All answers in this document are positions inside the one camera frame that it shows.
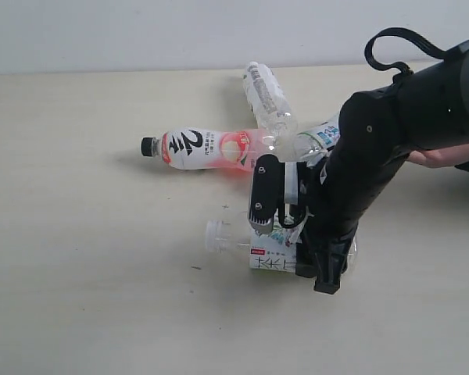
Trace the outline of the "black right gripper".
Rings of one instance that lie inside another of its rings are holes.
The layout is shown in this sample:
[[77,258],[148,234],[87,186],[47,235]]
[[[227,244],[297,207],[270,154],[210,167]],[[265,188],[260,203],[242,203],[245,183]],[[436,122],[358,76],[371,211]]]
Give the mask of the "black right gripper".
[[[295,275],[316,277],[316,292],[333,295],[340,289],[354,257],[360,218],[407,156],[402,146],[337,146],[315,166],[282,164],[282,193],[292,197],[286,202],[307,218],[295,244]],[[309,250],[314,250],[313,260]]]

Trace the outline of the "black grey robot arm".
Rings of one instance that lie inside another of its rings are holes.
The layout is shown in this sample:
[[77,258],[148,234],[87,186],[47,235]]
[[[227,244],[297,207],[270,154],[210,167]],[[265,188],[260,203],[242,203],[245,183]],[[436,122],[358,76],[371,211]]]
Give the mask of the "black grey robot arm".
[[284,166],[286,199],[303,226],[295,274],[312,279],[315,292],[339,290],[360,218],[411,152],[469,144],[469,41],[435,53],[423,70],[393,67],[390,85],[342,105],[340,137],[327,156]]

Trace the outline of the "open human hand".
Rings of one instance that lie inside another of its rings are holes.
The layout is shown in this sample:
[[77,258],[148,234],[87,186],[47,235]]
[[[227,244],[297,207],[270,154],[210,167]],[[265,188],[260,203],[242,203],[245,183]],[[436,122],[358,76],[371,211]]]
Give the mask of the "open human hand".
[[413,151],[407,161],[427,168],[457,166],[469,162],[469,144],[429,151]]

